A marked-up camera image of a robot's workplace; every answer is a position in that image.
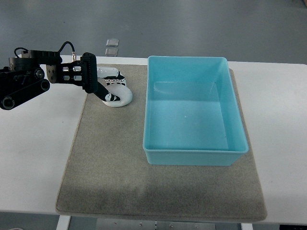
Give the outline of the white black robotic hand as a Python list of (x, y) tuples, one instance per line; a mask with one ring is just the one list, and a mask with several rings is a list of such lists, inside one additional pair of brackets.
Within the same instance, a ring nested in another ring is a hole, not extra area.
[(127, 87), (126, 79), (115, 67), (97, 65), (98, 81), (102, 84), (104, 93), (103, 103), (109, 107), (122, 107), (132, 101), (132, 92)]

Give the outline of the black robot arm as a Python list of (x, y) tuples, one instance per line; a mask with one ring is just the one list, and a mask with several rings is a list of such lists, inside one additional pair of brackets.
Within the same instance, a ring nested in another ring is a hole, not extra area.
[(11, 110), (20, 106), (47, 92), (52, 83), (80, 86), (104, 102), (120, 100), (98, 82), (94, 54), (86, 52), (80, 60), (63, 63), (60, 51), (24, 48), (20, 57), (9, 58), (9, 65), (0, 70), (0, 107)]

